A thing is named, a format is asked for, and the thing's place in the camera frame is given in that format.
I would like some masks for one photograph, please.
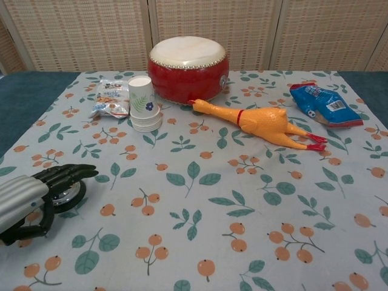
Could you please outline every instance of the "stack of paper cups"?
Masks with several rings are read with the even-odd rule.
[[[138,132],[151,132],[162,124],[162,114],[155,101],[151,78],[136,76],[128,81],[132,126]]]

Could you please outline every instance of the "woven wall panel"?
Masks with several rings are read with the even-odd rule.
[[[367,70],[388,71],[388,27],[386,28],[374,54],[376,55]]]
[[[284,0],[282,9],[270,69],[364,70],[388,1]]]
[[[232,70],[267,69],[278,3],[273,0],[154,0],[158,40],[182,35],[212,39]]]
[[[11,74],[25,70],[25,66],[19,56],[8,31],[0,20],[0,62],[4,68],[4,74]]]
[[[37,70],[142,70],[140,0],[4,0]]]

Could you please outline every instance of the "robot finger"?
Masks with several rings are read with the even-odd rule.
[[[77,172],[71,173],[66,177],[55,180],[52,183],[47,183],[49,187],[50,194],[57,194],[69,189],[74,183],[84,179],[91,178],[98,174],[95,170],[79,170]]]
[[[42,182],[46,182],[46,180],[49,179],[51,176],[56,175],[57,173],[60,173],[62,171],[65,171],[73,166],[74,164],[66,164],[64,166],[51,167],[47,170],[43,170],[37,174],[34,174],[32,177],[39,179]]]
[[[87,173],[94,170],[94,169],[96,169],[96,167],[92,166],[92,165],[86,165],[86,164],[72,165],[71,167],[66,168],[63,172],[56,172],[55,175],[47,178],[45,180],[45,183],[53,184],[56,181],[59,181],[60,179],[63,179],[69,175],[72,175],[72,174],[80,172],[80,171],[81,171],[81,174],[85,173],[87,175],[87,176],[80,176],[80,179],[89,178],[90,176]]]

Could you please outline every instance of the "drum head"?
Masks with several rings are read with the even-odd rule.
[[[156,64],[174,69],[201,69],[221,62],[224,47],[207,38],[177,36],[159,42],[150,52]]]

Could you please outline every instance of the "blue table surface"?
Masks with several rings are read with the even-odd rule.
[[[388,72],[338,72],[388,127]],[[0,157],[79,73],[20,72],[0,79]]]

